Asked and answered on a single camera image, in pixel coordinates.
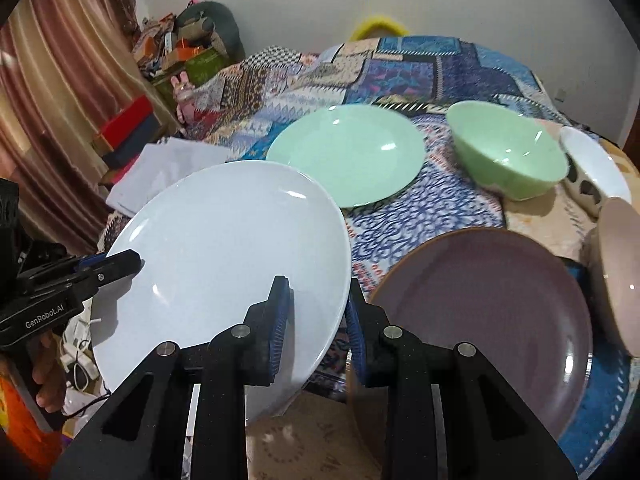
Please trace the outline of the person's left hand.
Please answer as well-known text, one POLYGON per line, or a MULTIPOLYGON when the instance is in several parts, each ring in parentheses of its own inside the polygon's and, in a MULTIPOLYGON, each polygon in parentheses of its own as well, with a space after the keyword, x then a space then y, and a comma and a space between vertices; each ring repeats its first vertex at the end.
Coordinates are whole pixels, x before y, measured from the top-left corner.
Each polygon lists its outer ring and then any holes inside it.
POLYGON ((39 386, 36 402, 48 413, 58 412, 64 403, 66 379, 58 362, 58 343, 51 332, 40 335, 32 379, 39 386))

